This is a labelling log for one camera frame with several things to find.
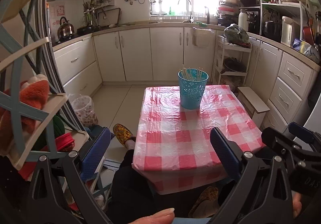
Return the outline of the person's right hand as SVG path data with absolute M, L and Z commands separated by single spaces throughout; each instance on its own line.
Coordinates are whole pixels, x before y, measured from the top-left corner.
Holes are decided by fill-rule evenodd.
M 298 192 L 294 193 L 293 195 L 293 217 L 296 218 L 302 209 L 302 203 L 301 203 L 302 195 Z

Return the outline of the person's left hand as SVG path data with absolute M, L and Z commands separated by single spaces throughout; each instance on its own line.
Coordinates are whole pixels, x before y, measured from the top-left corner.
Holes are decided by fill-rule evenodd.
M 174 210 L 174 208 L 165 209 L 151 216 L 139 218 L 130 224 L 172 224 L 175 218 Z

